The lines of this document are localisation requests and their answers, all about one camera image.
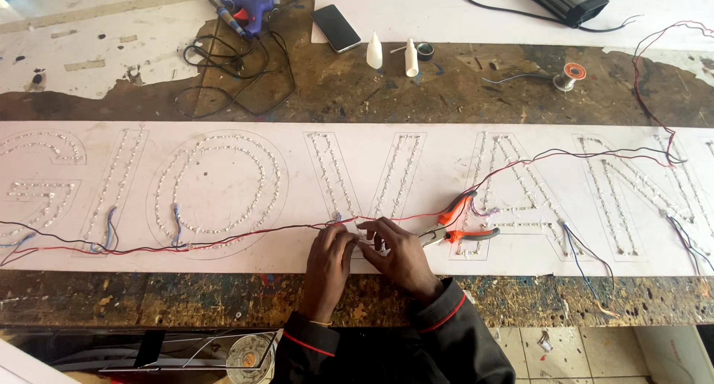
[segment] roll of tape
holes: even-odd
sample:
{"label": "roll of tape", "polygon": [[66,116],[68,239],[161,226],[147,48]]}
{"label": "roll of tape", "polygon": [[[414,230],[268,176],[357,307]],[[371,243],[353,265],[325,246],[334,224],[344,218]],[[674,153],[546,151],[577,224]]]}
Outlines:
{"label": "roll of tape", "polygon": [[421,61],[431,60],[434,57],[434,46],[429,42],[422,42],[416,46],[416,58]]}

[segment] phone screen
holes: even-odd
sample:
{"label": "phone screen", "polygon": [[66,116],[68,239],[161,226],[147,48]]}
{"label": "phone screen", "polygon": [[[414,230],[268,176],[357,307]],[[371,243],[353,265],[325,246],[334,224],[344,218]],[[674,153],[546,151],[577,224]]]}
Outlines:
{"label": "phone screen", "polygon": [[337,52],[346,51],[361,42],[359,35],[335,5],[315,10],[312,18]]}

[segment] red trim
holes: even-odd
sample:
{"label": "red trim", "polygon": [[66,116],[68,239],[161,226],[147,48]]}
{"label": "red trim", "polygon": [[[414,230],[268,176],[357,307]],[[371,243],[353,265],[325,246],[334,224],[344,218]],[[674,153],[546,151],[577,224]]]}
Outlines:
{"label": "red trim", "polygon": [[464,301],[464,300],[466,300],[466,294],[465,294],[465,293],[464,293],[463,296],[461,297],[461,301],[459,302],[459,304],[456,305],[456,307],[454,307],[453,310],[451,310],[451,313],[449,313],[446,317],[444,317],[443,319],[441,319],[441,321],[439,321],[437,324],[432,325],[432,326],[429,327],[429,328],[425,328],[425,329],[423,329],[423,330],[416,330],[416,332],[419,333],[419,334],[426,333],[426,332],[429,332],[429,331],[431,331],[431,330],[436,329],[439,325],[442,325],[442,324],[446,323],[446,322],[448,321],[448,319],[451,318],[451,316],[455,315],[456,312],[459,311],[459,308],[461,307],[461,305],[463,305],[463,301]]}
{"label": "red trim", "polygon": [[304,343],[304,342],[302,342],[302,341],[299,341],[297,338],[295,338],[294,336],[292,336],[292,335],[286,333],[285,331],[283,331],[283,336],[286,337],[286,338],[288,338],[289,340],[293,341],[294,343],[296,343],[296,344],[298,344],[298,345],[302,345],[302,346],[304,346],[305,348],[311,349],[311,350],[313,350],[313,351],[315,351],[315,352],[319,352],[319,353],[322,353],[323,355],[327,355],[327,356],[334,356],[334,353],[326,352],[326,351],[323,351],[323,350],[321,350],[321,349],[317,349],[317,348],[315,348],[314,346],[310,346],[310,345],[308,345],[308,344],[306,344],[306,343]]}

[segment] hand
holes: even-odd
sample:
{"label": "hand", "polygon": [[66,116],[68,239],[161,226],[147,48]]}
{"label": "hand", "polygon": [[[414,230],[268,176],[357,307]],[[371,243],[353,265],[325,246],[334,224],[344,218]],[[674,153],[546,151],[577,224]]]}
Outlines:
{"label": "hand", "polygon": [[343,224],[330,225],[317,234],[303,282],[299,314],[310,321],[328,323],[345,289],[350,258],[359,236]]}
{"label": "hand", "polygon": [[[382,217],[357,225],[367,230],[367,238],[374,238],[374,246],[360,242],[358,245],[367,259],[379,272],[409,291],[424,306],[431,305],[444,291],[443,284],[433,274],[426,261],[419,238],[400,228],[392,220]],[[389,254],[382,256],[382,241]]]}

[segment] person's right hand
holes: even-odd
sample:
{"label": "person's right hand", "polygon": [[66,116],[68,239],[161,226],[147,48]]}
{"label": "person's right hand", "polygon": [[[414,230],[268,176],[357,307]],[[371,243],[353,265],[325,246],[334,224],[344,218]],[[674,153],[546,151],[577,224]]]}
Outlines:
{"label": "person's right hand", "polygon": [[[374,238],[377,249],[359,242],[364,258],[379,272],[409,291],[416,300],[428,306],[443,293],[443,284],[429,268],[424,248],[415,234],[400,228],[387,217],[361,223],[357,228],[367,230],[367,238]],[[390,249],[386,256],[378,253],[382,242]]]}

